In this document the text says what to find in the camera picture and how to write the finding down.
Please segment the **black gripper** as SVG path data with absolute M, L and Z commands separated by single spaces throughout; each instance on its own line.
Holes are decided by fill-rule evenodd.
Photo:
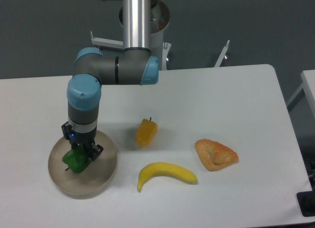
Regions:
M 103 152 L 104 148 L 99 144 L 95 144 L 96 128 L 82 133 L 73 130 L 74 126 L 69 122 L 64 123 L 61 128 L 63 137 L 69 141 L 72 150 L 76 150 L 78 145 L 82 145 L 85 148 L 88 161 L 95 161 Z

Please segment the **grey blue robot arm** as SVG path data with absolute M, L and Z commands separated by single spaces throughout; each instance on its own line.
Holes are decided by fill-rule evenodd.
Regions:
M 73 150 L 83 147 L 88 162 L 103 151 L 95 143 L 101 87 L 158 82 L 158 58 L 151 52 L 151 9 L 158 0 L 122 2 L 122 57 L 106 58 L 96 48 L 82 49 L 67 86 L 68 121 L 62 125 L 63 136 Z

